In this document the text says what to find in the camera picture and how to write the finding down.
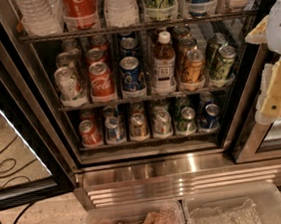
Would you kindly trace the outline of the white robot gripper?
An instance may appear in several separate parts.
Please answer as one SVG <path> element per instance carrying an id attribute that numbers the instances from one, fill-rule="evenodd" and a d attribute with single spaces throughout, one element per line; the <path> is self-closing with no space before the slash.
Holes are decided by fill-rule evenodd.
<path id="1" fill-rule="evenodd" d="M 261 45 L 267 41 L 269 50 L 281 55 L 281 0 L 277 0 L 254 29 L 245 37 L 247 44 Z M 254 120 L 271 124 L 281 117 L 281 59 L 266 64 L 262 71 L 260 95 L 257 98 Z"/>

